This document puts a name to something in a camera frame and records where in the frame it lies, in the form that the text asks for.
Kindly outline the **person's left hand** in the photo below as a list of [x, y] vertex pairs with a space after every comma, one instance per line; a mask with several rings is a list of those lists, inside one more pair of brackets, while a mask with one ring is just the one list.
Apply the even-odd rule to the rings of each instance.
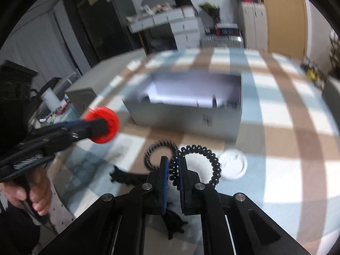
[[[32, 173], [32, 185], [30, 186], [29, 199], [32, 202], [33, 209], [40, 215], [47, 215], [52, 200], [52, 191], [50, 180], [47, 172], [42, 166], [36, 167]], [[20, 201], [27, 198], [23, 187], [18, 186], [13, 181], [3, 184], [4, 193], [9, 203], [17, 208], [23, 209]]]

